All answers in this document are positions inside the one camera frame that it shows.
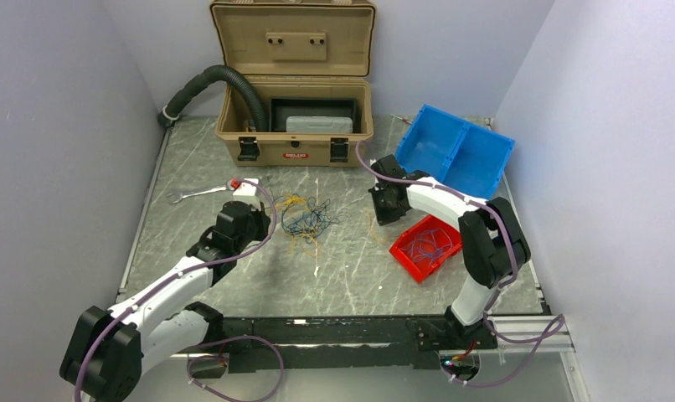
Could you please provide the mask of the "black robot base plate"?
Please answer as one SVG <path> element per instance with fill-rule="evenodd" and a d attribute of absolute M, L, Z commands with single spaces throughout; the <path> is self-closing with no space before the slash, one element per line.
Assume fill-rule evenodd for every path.
<path fill-rule="evenodd" d="M 438 369 L 440 357 L 497 348 L 484 326 L 462 333 L 443 315 L 226 317 L 186 353 L 222 352 L 232 374 L 264 369 L 409 366 Z"/>

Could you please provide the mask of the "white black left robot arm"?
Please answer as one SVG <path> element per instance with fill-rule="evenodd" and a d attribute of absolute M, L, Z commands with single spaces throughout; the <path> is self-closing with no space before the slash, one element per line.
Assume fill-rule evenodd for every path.
<path fill-rule="evenodd" d="M 170 271 L 119 304 L 85 310 L 59 369 L 75 387 L 73 399 L 123 401 L 144 373 L 176 352 L 210 352 L 230 342 L 223 315 L 194 297 L 265 245 L 275 229 L 274 205 L 229 201 Z"/>

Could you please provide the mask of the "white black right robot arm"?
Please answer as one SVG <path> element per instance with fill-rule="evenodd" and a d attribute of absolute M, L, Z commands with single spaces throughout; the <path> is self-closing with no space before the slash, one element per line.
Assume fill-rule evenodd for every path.
<path fill-rule="evenodd" d="M 476 334 L 476 325 L 492 307 L 500 290 L 515 281 L 531 250 L 510 201 L 476 198 L 447 187 L 426 173 L 407 173 L 388 155 L 363 167 L 375 176 L 369 190 L 378 223 L 391 224 L 411 209 L 456 229 L 461 236 L 467 278 L 447 308 L 446 341 L 463 348 Z"/>

